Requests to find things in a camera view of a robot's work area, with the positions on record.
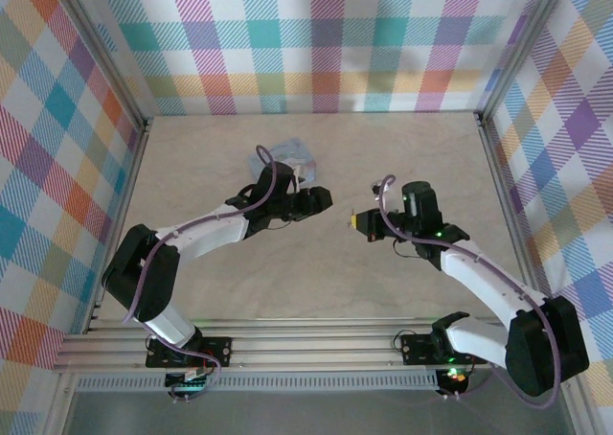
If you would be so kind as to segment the small controller board with lights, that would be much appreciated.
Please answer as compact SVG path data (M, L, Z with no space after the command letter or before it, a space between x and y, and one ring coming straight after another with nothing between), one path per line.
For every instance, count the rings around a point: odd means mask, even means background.
M468 369L464 367L451 367L437 372L440 387L454 387L468 384Z

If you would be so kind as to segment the small green controller board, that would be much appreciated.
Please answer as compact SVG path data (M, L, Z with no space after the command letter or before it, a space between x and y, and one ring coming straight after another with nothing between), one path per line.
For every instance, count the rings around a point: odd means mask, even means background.
M186 378L185 374L165 374L164 386L174 402L188 403L201 395L209 383L212 372L195 374Z

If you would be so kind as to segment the aluminium side rail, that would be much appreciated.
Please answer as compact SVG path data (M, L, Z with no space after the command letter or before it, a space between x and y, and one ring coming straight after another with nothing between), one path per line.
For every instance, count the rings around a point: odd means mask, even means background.
M139 131L138 136L138 144L136 145L136 150L134 152L133 160L130 165L130 169L128 171L128 175L126 177L125 186L121 194L121 201L119 202L118 214L116 216L115 221L111 227L111 234L109 244L104 254L104 259L102 260L101 270L96 279L96 283L93 284L91 296L89 298L86 311L83 317L83 321L79 327L80 334L86 334L89 331L89 324L91 320L95 317L94 311L102 305L103 296L104 296L104 286L102 281L102 275L106 270L107 266L110 264L115 251L119 247L122 231L125 225L125 219L127 215L127 211L129 208L130 200L133 195L136 179L139 174L139 170L141 168L143 157L145 154L145 150L148 144L148 137L150 131L152 129L154 122L153 117L148 117L144 119L142 127Z
M480 111L474 111L473 116L477 130L485 151L488 166L494 182L502 213L511 237L511 245L519 265L521 278L524 283L547 295L552 291L548 284L539 278L539 274L531 257L529 246L520 226L520 220L511 197L510 183L505 176L502 156L498 153L493 135L495 129Z

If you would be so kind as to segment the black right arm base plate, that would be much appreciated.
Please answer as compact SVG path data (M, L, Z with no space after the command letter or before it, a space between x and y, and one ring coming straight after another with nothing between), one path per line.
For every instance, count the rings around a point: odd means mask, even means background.
M404 334L399 349L403 364L424 366L481 365L487 362L469 354L442 352L429 334Z

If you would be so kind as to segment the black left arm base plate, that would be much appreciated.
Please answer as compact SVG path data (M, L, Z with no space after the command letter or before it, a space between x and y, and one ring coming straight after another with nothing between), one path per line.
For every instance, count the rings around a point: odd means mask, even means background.
M147 356L145 366L147 368L190 368L212 366L210 360L195 355L186 355L164 345L159 339L149 339L146 342ZM190 339L182 350L210 355L216 358L222 367L230 365L232 354L231 337L196 337Z

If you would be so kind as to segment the aluminium frame post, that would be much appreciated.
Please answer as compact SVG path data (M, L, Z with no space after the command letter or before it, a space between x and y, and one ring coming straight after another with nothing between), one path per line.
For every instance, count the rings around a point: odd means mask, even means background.
M111 88L118 96L119 102L127 110L130 120L141 130L147 130L150 117L141 110L140 105L136 102L116 62L103 43L102 36L95 26L95 22L90 18L81 0L61 0L61 3L74 21L78 32L83 37L83 42L92 53L94 60L101 66L102 73L108 78Z
M473 113L490 119L502 104L529 52L540 37L559 0L513 0L501 31L501 53L486 68L488 78Z

